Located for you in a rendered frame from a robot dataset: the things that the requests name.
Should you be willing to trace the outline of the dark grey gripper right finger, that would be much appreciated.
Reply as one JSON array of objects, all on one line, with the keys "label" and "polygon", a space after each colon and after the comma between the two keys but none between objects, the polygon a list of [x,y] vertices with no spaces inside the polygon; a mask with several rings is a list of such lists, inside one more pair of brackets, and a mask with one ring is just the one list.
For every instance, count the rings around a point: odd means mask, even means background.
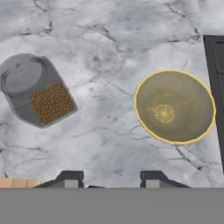
[{"label": "dark grey gripper right finger", "polygon": [[141,188],[187,188],[187,185],[168,179],[162,171],[141,171],[140,179]]}]

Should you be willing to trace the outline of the yellow-rimmed olive bowl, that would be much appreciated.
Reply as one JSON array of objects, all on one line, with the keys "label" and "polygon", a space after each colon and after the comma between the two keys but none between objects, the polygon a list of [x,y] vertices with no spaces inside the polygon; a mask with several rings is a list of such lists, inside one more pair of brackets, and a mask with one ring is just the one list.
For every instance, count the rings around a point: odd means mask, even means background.
[{"label": "yellow-rimmed olive bowl", "polygon": [[179,70],[160,70],[136,88],[136,117],[156,139],[168,144],[199,141],[215,122],[210,90],[198,78]]}]

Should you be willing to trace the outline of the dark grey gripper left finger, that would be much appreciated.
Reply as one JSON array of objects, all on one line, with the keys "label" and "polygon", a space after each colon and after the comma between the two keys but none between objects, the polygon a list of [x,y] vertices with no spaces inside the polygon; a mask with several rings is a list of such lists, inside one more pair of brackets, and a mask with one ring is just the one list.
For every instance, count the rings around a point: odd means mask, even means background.
[{"label": "dark grey gripper left finger", "polygon": [[84,171],[62,171],[56,179],[52,179],[37,188],[83,188]]}]

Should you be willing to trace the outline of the grey glass jar with beans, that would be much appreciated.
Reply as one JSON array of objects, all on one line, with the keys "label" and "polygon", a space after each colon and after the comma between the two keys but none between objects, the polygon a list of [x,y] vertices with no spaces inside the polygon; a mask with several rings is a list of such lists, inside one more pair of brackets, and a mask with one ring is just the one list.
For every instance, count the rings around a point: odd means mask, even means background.
[{"label": "grey glass jar with beans", "polygon": [[66,83],[46,56],[19,53],[0,65],[0,91],[20,120],[45,129],[78,110]]}]

